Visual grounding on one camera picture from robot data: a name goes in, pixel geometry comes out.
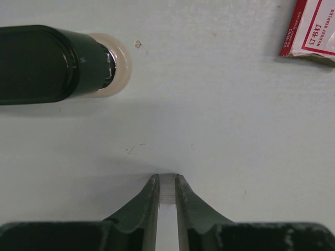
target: small debris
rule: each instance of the small debris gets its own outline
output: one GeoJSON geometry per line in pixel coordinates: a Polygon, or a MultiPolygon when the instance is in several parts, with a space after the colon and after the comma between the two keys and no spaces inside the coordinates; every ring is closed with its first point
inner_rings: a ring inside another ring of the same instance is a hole
{"type": "Polygon", "coordinates": [[[136,146],[136,145],[134,145],[134,146],[132,147],[132,149],[130,149],[130,151],[129,151],[129,153],[128,153],[127,155],[129,155],[129,154],[131,153],[131,151],[135,148],[135,146],[136,146]]]}
{"type": "Polygon", "coordinates": [[[140,42],[140,40],[137,40],[136,42],[135,42],[135,47],[138,49],[138,48],[140,48],[142,46],[142,43],[140,42]]]}

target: red and white box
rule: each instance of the red and white box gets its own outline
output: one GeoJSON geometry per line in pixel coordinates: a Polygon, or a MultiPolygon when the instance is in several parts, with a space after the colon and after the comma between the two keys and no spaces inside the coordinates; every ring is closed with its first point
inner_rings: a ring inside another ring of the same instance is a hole
{"type": "Polygon", "coordinates": [[[279,56],[335,67],[335,0],[297,0],[279,56]]]}

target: white surface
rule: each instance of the white surface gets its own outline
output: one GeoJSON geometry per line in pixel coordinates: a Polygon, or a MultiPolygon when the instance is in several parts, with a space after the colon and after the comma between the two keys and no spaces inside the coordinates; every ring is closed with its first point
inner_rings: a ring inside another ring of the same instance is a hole
{"type": "MultiPolygon", "coordinates": [[[[177,172],[233,221],[335,231],[335,73],[276,58],[294,5],[2,0],[1,26],[117,37],[133,73],[112,98],[0,107],[0,221],[100,220],[177,172]]],[[[157,250],[177,250],[165,210],[157,250]]]]}

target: white table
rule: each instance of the white table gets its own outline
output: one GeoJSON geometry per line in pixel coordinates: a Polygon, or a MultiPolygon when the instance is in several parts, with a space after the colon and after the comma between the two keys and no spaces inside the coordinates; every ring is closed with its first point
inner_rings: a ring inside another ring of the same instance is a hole
{"type": "MultiPolygon", "coordinates": [[[[133,71],[111,98],[0,107],[0,221],[101,220],[176,172],[233,221],[335,232],[335,72],[276,57],[294,5],[2,0],[1,26],[113,35],[133,71]]],[[[177,250],[174,206],[159,217],[177,250]]]]}

